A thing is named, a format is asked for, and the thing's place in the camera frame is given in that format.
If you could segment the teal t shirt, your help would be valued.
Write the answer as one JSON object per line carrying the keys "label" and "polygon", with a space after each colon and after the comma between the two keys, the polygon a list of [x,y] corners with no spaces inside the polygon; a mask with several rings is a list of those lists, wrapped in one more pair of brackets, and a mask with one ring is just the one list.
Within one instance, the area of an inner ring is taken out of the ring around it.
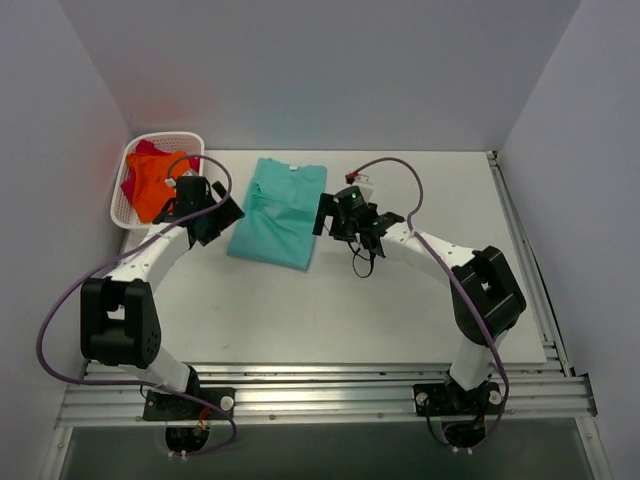
{"label": "teal t shirt", "polygon": [[315,245],[313,228],[327,168],[261,158],[249,181],[227,254],[306,271]]}

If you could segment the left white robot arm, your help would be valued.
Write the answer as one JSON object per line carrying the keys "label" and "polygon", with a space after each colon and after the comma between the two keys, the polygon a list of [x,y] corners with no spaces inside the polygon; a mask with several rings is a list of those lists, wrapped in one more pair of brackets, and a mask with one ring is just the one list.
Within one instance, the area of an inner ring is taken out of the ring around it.
{"label": "left white robot arm", "polygon": [[244,217],[225,186],[203,176],[182,176],[175,196],[152,221],[139,248],[80,291],[80,347],[88,360],[123,367],[155,389],[168,392],[166,408],[179,419],[202,405],[195,370],[162,345],[154,292],[194,245],[206,246]]}

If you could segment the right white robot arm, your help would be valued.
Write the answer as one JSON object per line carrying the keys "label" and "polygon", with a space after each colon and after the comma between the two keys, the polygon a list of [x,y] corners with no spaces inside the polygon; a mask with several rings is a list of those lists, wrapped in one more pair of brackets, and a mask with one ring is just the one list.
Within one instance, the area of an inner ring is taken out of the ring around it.
{"label": "right white robot arm", "polygon": [[379,213],[355,185],[320,195],[315,235],[322,234],[326,219],[331,220],[332,238],[358,241],[373,259],[397,260],[431,277],[444,275],[454,320],[463,335],[444,400],[455,412],[469,411],[480,400],[480,385],[499,364],[500,343],[527,308],[503,252],[493,246],[482,250],[456,246],[415,228],[401,215]]}

